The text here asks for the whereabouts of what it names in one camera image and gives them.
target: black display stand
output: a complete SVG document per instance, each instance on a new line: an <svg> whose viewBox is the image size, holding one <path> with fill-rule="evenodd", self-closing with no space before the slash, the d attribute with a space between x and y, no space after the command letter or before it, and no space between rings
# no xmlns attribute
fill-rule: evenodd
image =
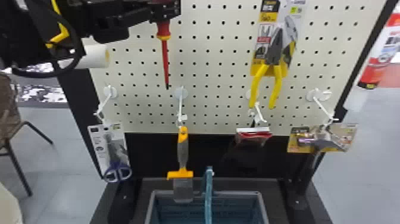
<svg viewBox="0 0 400 224"><path fill-rule="evenodd" d="M391 0L386 2L343 90L335 108L336 117L340 121L346 114L343 103L351 90L352 83L396 3L397 1ZM87 132L87 126L97 124L93 112L97 109L99 103L90 73L88 70L76 70L72 74L59 77L58 80L68 99L93 163L99 172L99 166ZM144 204L148 200L148 191L155 188L171 188L168 182L149 182L146 179L143 181L142 178L165 177L167 171L177 168L176 138L176 135L171 134L126 133L127 149L134 172L133 178L124 183L107 185L91 223L140 223L142 219L138 222L135 222L135 220L140 219L138 212L141 213L143 209L147 209ZM257 190L265 194L265 200L268 199L266 206L270 223L331 223L313 185L309 186L311 177L318 166L302 172L308 164L309 155L287 153L288 137L274 136L268 140L263 148L255 148L251 150L251 153L243 155L240 153L234 155L247 161L253 159L256 166L238 164L234 169L227 169L229 167L227 164L235 164L226 163L224 160L229 152L231 140L232 136L227 135L191 135L189 137L190 158L188 166L194 170L195 176L201 176L205 167L212 165L217 177L264 178L265 183L259 186L261 188L257 188ZM323 157L324 154L318 157L317 164L321 162ZM303 179L303 181L299 184L298 179ZM229 182L219 184L220 187L227 189L231 186ZM251 189L254 182L249 179L238 186L242 189ZM273 211L268 208L268 206L276 205L280 206L280 211ZM282 218L276 219L275 214L281 215ZM123 220L118 222L115 217L120 217Z"/></svg>

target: chair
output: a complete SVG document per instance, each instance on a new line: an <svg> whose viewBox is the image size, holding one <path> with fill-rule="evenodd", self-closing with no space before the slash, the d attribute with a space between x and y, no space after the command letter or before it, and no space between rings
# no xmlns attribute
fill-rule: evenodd
<svg viewBox="0 0 400 224"><path fill-rule="evenodd" d="M53 142L33 124L28 121L21 120L21 116L15 102L17 93L18 90L15 83L7 76L7 74L0 71L0 156L10 156L28 196L32 196L32 190L30 189L18 160L15 157L10 140L24 125L28 125L50 144L53 144Z"/></svg>

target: red screwdriver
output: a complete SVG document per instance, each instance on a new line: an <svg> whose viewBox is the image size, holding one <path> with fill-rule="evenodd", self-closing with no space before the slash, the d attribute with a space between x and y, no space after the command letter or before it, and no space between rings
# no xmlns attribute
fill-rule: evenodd
<svg viewBox="0 0 400 224"><path fill-rule="evenodd" d="M161 40L162 46L162 63L164 65L164 78L165 78L165 87L168 90L170 81L169 81L169 72L168 72L168 48L167 48L167 40L171 38L170 33L170 20L157 22L157 38Z"/></svg>

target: blue scissors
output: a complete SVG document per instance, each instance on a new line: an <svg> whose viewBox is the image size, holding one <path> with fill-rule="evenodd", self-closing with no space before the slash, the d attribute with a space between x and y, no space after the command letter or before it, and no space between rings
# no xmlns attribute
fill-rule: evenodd
<svg viewBox="0 0 400 224"><path fill-rule="evenodd" d="M108 153L110 154L110 166L104 172L104 181L107 183L117 183L125 181L132 175L132 169L117 155L117 147L111 140L111 135L104 136L107 141Z"/></svg>

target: display rack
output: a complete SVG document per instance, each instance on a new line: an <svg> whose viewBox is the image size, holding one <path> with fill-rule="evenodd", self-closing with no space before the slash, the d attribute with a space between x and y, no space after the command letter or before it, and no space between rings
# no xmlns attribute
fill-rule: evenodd
<svg viewBox="0 0 400 224"><path fill-rule="evenodd" d="M274 79L265 77L260 83L261 110L275 135L325 121L318 105L305 96L314 88L330 90L324 105L333 111L384 3L307 1L297 50L275 109L267 108ZM260 0L182 1L182 15L170 27L168 91L156 25L130 28L128 40L108 44L110 66L90 70L101 101L104 86L118 90L118 97L104 108L106 117L123 122L126 132L174 133L178 102L173 92L183 85L189 91L183 112L191 133L225 134L249 126L245 94L252 81L260 5Z"/></svg>

